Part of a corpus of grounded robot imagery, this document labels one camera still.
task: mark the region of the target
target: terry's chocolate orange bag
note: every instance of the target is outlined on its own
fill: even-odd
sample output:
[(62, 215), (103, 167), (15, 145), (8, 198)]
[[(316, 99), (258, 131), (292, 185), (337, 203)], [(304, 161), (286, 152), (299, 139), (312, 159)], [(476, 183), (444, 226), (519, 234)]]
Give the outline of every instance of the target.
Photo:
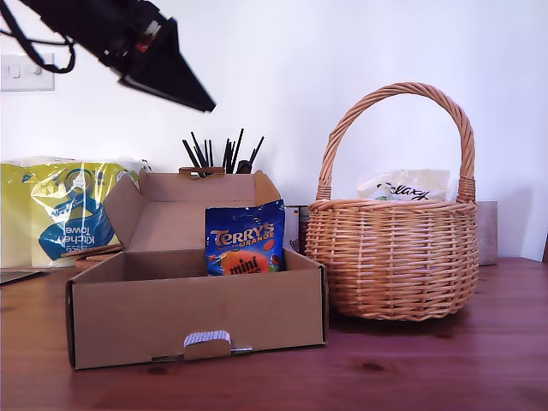
[(212, 276), (280, 271), (283, 200), (257, 207), (205, 209), (205, 256)]

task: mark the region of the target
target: wooden tabletop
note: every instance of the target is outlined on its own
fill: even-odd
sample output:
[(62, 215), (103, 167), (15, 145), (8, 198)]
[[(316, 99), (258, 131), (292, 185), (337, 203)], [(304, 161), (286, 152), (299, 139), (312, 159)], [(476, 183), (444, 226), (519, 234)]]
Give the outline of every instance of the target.
[(61, 270), (2, 287), (2, 410), (546, 410), (548, 265), (480, 269), (462, 312), (332, 316), (328, 348), (74, 372)]

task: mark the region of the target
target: plastic bag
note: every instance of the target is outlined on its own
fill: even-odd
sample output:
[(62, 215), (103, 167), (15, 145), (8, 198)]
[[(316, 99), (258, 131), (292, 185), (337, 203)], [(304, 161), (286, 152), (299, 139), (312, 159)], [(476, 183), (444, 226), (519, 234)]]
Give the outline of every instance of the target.
[(368, 200), (454, 200), (448, 170), (396, 170), (358, 181), (358, 195)]
[(257, 207), (205, 209), (205, 256), (212, 276), (280, 271), (283, 200)]
[(118, 243), (103, 200), (126, 174), (137, 184), (143, 167), (128, 159), (2, 164), (2, 267), (72, 265), (61, 254)]

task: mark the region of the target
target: wall socket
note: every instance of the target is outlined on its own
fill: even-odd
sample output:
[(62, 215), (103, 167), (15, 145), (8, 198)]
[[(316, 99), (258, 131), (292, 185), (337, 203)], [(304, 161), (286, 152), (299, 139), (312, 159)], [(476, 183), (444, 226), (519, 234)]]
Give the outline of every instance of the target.
[[(45, 63), (53, 64), (53, 53), (42, 54)], [(43, 92), (55, 90), (53, 73), (36, 65), (28, 56), (0, 56), (3, 92)]]

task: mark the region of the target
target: wicker basket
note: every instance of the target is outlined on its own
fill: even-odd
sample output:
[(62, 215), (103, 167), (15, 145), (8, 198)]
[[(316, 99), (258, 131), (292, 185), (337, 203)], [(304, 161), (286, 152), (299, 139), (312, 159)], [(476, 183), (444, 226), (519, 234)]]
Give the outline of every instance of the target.
[[(456, 201), (331, 200), (331, 172), (348, 127), (389, 96), (417, 94), (441, 105), (461, 135)], [(464, 111), (433, 86), (396, 83), (366, 95), (330, 134), (310, 205), (307, 256), (327, 267), (330, 304), (364, 319), (421, 321), (458, 311), (474, 292), (474, 134)]]

